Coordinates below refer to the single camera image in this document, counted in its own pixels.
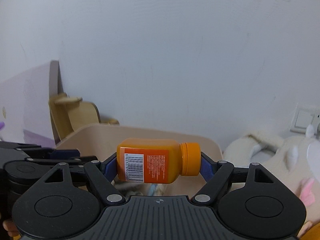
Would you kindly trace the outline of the white wall socket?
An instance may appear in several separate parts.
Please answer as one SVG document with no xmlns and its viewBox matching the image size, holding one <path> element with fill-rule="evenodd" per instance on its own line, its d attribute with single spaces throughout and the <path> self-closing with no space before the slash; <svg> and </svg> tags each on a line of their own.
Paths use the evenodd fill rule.
<svg viewBox="0 0 320 240">
<path fill-rule="evenodd" d="M 319 127 L 319 106 L 298 105 L 291 122 L 290 131 L 294 133 L 305 133 L 307 127 L 312 125 L 315 135 Z"/>
</svg>

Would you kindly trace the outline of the hamster plush with carrot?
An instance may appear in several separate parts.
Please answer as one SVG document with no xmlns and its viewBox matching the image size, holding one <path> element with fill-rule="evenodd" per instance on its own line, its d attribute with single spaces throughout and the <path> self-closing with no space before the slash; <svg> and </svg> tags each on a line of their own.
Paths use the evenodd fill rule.
<svg viewBox="0 0 320 240">
<path fill-rule="evenodd" d="M 301 240 L 320 240 L 320 223 L 313 225 L 311 221 L 307 221 L 297 237 Z"/>
</svg>

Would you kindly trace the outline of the orange plastic bottle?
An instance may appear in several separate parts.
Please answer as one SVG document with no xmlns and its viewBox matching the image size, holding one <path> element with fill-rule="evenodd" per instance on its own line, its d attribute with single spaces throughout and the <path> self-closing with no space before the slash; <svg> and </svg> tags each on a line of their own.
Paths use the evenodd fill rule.
<svg viewBox="0 0 320 240">
<path fill-rule="evenodd" d="M 129 138 L 117 147 L 121 181 L 171 184 L 179 176 L 197 176 L 200 167 L 201 148 L 196 142 Z"/>
</svg>

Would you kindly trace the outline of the cream plush slipper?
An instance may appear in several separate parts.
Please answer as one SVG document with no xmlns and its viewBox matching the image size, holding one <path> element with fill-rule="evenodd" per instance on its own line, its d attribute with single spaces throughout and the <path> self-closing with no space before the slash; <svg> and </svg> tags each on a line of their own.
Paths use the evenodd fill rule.
<svg viewBox="0 0 320 240">
<path fill-rule="evenodd" d="M 301 233 L 319 223 L 319 140 L 297 135 L 283 139 L 263 131 L 233 141 L 223 158 L 238 167 L 261 163 L 305 205 Z"/>
</svg>

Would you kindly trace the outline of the lavender headboard panel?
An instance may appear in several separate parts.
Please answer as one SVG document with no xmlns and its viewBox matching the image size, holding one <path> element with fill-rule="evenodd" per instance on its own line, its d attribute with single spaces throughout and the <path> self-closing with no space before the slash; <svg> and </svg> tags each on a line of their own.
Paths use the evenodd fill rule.
<svg viewBox="0 0 320 240">
<path fill-rule="evenodd" d="M 50 61 L 1 82 L 1 140 L 55 147 L 48 101 L 58 93 L 59 62 Z"/>
</svg>

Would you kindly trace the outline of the brown cardboard stand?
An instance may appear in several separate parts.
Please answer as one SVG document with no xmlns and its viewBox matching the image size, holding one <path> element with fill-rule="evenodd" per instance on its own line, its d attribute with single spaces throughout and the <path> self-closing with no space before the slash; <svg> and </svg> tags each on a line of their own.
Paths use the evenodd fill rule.
<svg viewBox="0 0 320 240">
<path fill-rule="evenodd" d="M 90 124 L 118 125 L 113 118 L 101 118 L 97 106 L 81 97 L 60 93 L 48 101 L 51 118 L 60 140 Z"/>
</svg>

